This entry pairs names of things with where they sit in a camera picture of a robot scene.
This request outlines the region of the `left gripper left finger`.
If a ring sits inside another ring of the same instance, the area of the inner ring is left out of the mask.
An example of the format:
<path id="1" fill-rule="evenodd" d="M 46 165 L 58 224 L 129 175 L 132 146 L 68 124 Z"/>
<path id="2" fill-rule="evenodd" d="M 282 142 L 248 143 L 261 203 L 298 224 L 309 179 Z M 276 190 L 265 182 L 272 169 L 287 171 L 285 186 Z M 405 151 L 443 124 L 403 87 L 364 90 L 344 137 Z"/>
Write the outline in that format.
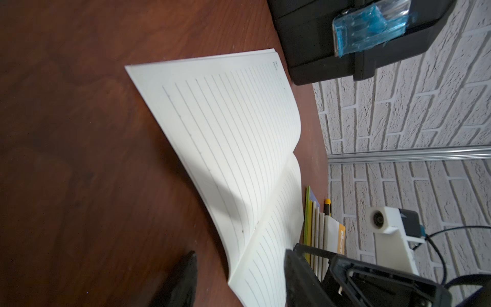
<path id="1" fill-rule="evenodd" d="M 184 255 L 148 306 L 194 306 L 198 285 L 198 258 L 195 251 Z"/>

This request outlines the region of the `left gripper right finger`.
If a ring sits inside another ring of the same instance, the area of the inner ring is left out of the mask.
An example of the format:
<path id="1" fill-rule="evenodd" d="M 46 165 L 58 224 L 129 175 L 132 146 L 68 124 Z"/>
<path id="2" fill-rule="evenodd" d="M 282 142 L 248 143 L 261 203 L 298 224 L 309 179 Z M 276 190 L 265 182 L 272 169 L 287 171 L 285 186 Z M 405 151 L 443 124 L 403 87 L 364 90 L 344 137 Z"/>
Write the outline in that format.
<path id="1" fill-rule="evenodd" d="M 287 249 L 284 259 L 287 306 L 336 306 L 306 259 Z"/>

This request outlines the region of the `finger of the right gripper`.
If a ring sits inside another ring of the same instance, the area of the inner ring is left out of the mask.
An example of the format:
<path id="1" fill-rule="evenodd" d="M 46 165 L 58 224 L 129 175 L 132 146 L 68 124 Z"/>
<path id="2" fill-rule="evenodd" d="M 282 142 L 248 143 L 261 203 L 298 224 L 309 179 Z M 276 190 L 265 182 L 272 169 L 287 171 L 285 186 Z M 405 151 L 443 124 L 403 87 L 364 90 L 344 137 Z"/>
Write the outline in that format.
<path id="1" fill-rule="evenodd" d="M 420 276 L 304 244 L 293 250 L 329 261 L 325 276 L 318 279 L 336 306 L 451 306 L 449 290 Z"/>

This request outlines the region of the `large white lined notebook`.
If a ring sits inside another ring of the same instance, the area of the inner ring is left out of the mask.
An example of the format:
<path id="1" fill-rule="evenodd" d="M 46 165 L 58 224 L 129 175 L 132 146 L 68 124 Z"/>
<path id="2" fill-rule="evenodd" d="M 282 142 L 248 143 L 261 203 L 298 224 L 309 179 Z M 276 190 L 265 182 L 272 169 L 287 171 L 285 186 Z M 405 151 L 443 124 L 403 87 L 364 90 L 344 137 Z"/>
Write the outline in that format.
<path id="1" fill-rule="evenodd" d="M 273 49 L 125 67 L 198 190 L 244 306 L 285 306 L 304 225 L 299 110 Z"/>

